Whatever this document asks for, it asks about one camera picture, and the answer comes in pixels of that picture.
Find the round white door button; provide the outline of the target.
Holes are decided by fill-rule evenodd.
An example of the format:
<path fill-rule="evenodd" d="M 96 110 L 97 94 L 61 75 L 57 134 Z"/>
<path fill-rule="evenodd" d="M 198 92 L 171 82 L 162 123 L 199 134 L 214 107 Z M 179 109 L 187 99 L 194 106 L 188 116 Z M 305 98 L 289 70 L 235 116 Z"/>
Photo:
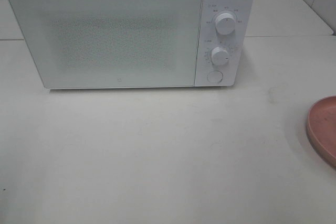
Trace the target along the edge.
<path fill-rule="evenodd" d="M 212 84 L 221 83 L 223 80 L 223 73 L 220 71 L 212 71 L 207 75 L 207 80 Z"/>

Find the white timer knob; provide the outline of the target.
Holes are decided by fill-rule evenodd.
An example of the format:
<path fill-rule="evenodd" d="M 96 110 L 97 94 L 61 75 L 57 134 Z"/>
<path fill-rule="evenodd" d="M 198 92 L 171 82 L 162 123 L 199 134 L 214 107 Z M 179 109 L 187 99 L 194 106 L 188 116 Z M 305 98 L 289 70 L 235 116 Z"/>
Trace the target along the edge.
<path fill-rule="evenodd" d="M 211 62 L 215 66 L 223 66 L 228 63 L 229 56 L 225 47 L 216 47 L 211 51 Z"/>

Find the white microwave door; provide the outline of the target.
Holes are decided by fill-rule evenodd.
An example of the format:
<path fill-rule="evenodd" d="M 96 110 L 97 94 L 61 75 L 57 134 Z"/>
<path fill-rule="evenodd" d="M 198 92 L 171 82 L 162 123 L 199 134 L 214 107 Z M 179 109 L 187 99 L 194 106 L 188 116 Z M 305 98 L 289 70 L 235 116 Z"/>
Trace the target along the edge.
<path fill-rule="evenodd" d="M 48 89 L 183 87 L 202 0 L 9 0 Z"/>

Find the pink round plate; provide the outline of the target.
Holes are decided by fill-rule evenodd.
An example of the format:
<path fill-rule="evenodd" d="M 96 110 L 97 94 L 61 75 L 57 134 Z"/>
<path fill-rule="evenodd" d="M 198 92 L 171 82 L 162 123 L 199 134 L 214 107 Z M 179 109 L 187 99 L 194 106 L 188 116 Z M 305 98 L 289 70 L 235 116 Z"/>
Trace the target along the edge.
<path fill-rule="evenodd" d="M 310 107 L 306 131 L 314 150 L 335 167 L 335 96 L 323 98 Z"/>

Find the upper white power knob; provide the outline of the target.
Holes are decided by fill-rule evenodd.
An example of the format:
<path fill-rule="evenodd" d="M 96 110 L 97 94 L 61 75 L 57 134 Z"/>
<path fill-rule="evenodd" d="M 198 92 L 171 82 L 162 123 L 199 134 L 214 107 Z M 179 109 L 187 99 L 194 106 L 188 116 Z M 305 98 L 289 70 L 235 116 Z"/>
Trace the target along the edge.
<path fill-rule="evenodd" d="M 216 31 L 220 35 L 229 35 L 235 30 L 237 17 L 233 12 L 227 10 L 218 13 L 213 21 Z"/>

